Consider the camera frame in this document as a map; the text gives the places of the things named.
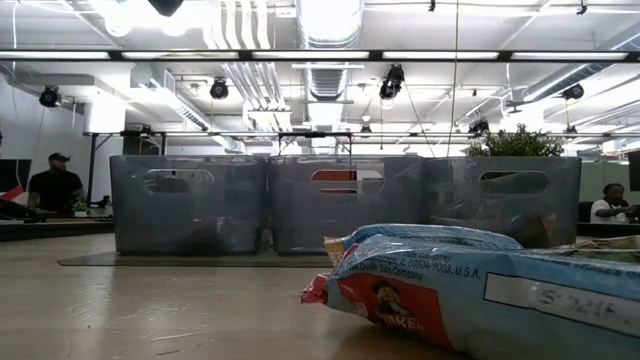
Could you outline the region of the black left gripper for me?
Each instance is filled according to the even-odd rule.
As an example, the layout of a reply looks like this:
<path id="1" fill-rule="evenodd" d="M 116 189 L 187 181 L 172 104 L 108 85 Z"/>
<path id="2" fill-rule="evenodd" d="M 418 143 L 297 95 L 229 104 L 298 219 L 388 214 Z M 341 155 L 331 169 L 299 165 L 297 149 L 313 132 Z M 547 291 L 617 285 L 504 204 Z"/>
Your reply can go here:
<path id="1" fill-rule="evenodd" d="M 173 16 L 181 7 L 183 2 L 184 0 L 148 0 L 148 3 L 155 9 L 155 11 L 164 17 Z"/>

